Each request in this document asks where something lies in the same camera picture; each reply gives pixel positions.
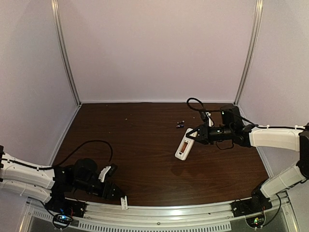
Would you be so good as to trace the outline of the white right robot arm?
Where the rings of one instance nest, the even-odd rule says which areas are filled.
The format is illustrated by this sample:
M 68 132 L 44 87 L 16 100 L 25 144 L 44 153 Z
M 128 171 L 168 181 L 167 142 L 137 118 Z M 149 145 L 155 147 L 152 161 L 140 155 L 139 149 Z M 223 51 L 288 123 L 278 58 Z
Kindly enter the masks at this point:
M 186 134 L 186 138 L 200 144 L 230 140 L 242 147 L 273 147 L 292 150 L 299 153 L 299 160 L 278 175 L 269 178 L 252 192 L 254 198 L 265 198 L 304 183 L 309 178 L 309 127 L 305 126 L 261 126 L 240 115 L 235 105 L 221 107 L 218 112 L 222 125 L 211 124 L 210 113 L 206 109 L 197 109 L 203 124 Z

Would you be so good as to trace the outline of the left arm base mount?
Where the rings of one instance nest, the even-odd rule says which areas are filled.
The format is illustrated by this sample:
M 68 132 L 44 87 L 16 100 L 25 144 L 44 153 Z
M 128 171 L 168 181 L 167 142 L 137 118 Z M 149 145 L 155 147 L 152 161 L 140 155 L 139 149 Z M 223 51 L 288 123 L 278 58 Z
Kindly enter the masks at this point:
M 52 224 L 56 229 L 66 229 L 74 218 L 83 218 L 86 203 L 69 199 L 52 198 L 47 203 L 42 203 L 45 210 L 52 216 Z

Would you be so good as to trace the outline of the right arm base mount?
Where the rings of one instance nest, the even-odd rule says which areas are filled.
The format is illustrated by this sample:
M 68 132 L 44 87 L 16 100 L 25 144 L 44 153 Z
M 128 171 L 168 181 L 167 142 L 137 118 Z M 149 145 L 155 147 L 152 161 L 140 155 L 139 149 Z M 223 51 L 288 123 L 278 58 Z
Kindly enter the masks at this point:
M 270 198 L 265 197 L 260 188 L 261 185 L 258 185 L 251 192 L 251 198 L 246 200 L 237 199 L 230 204 L 235 218 L 250 216 L 246 219 L 246 223 L 253 229 L 259 229 L 266 225 L 265 211 L 272 208 Z

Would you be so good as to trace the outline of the white remote control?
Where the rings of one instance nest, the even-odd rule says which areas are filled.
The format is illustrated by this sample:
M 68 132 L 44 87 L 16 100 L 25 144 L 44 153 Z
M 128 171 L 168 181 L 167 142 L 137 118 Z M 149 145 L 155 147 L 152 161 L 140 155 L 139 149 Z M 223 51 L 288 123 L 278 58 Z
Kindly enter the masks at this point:
M 175 152 L 175 157 L 179 160 L 185 161 L 187 156 L 189 155 L 191 148 L 195 142 L 194 139 L 186 137 L 187 133 L 191 133 L 193 131 L 192 128 L 188 128 L 184 134 L 184 137 L 178 146 L 178 149 Z

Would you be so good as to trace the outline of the white battery cover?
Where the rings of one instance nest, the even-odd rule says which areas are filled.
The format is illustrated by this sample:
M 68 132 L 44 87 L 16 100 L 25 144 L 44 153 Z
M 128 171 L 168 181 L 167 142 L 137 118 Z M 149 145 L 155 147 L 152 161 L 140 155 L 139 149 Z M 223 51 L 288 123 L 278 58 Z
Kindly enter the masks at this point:
M 122 210 L 127 210 L 128 209 L 127 196 L 122 197 L 120 200 Z

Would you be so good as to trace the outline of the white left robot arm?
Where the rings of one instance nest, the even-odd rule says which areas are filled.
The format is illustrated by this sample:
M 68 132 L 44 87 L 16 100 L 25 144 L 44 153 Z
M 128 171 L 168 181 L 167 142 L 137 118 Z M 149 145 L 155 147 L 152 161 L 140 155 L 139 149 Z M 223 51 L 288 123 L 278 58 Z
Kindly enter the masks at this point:
M 64 201 L 65 194 L 82 190 L 104 200 L 118 200 L 125 196 L 114 183 L 108 181 L 117 169 L 111 164 L 101 172 L 94 160 L 85 158 L 68 166 L 41 166 L 19 160 L 0 148 L 0 187 L 26 195 L 44 203 Z

